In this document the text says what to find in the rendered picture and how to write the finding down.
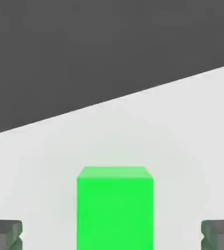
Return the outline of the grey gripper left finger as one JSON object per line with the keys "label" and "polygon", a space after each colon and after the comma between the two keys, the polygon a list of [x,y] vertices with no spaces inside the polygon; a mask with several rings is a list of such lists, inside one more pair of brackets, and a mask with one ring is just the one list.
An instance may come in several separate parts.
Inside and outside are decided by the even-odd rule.
{"label": "grey gripper left finger", "polygon": [[23,250],[21,220],[0,220],[0,250]]}

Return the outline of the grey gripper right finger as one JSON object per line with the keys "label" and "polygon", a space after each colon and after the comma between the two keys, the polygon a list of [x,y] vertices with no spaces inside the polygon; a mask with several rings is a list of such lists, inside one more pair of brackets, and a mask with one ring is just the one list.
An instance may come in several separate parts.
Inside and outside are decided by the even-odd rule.
{"label": "grey gripper right finger", "polygon": [[203,220],[201,250],[224,250],[224,220]]}

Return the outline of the small green cube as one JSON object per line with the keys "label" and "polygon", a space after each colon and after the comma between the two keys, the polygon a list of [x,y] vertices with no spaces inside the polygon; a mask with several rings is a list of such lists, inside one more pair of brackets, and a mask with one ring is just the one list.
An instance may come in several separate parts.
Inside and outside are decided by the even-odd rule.
{"label": "small green cube", "polygon": [[153,197],[145,167],[84,167],[77,177],[77,250],[153,250]]}

